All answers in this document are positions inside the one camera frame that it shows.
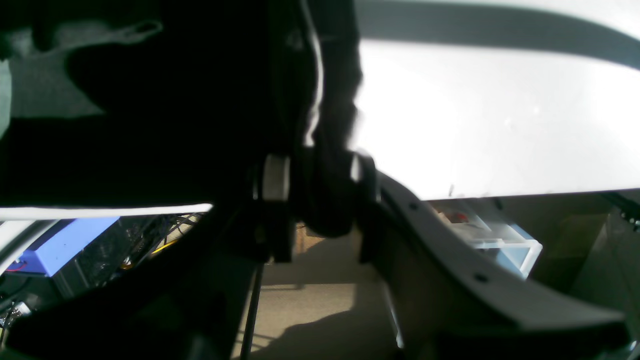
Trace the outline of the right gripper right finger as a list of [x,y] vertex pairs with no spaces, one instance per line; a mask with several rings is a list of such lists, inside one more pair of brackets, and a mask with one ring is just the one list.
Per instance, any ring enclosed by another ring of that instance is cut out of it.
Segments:
[[624,313],[503,269],[355,153],[362,258],[390,294],[407,360],[596,360],[631,341]]

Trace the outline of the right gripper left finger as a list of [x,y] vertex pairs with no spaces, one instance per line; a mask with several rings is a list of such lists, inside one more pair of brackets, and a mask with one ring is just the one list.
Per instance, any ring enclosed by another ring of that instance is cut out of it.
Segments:
[[290,158],[221,199],[169,250],[105,287],[21,317],[7,360],[228,360],[270,260],[290,261]]

